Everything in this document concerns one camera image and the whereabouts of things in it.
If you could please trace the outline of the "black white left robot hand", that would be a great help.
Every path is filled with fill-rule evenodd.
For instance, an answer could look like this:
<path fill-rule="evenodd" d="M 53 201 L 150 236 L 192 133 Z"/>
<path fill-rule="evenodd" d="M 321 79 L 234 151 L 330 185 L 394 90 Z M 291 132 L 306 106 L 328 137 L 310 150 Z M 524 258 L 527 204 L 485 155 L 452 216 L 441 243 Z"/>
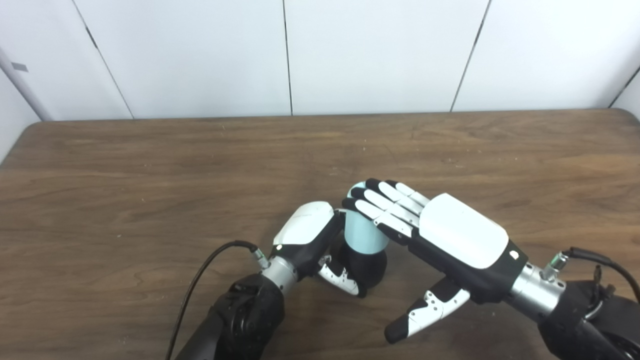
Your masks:
<path fill-rule="evenodd" d="M 320 276 L 350 296 L 364 298 L 364 285 L 354 279 L 337 256 L 328 253 L 344 227 L 343 211 L 328 202 L 301 205 L 275 235 L 263 276 L 284 296 L 304 278 Z"/>

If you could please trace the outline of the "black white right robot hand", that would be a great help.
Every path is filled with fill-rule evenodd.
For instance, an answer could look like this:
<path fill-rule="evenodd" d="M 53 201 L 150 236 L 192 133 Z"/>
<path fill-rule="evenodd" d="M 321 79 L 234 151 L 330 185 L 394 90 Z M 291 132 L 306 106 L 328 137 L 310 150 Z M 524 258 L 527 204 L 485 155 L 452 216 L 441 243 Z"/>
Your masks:
<path fill-rule="evenodd" d="M 391 241 L 444 276 L 384 329 L 398 343 L 467 301 L 504 301 L 528 262 L 499 224 L 447 193 L 432 199 L 402 182 L 368 178 L 343 199 Z"/>

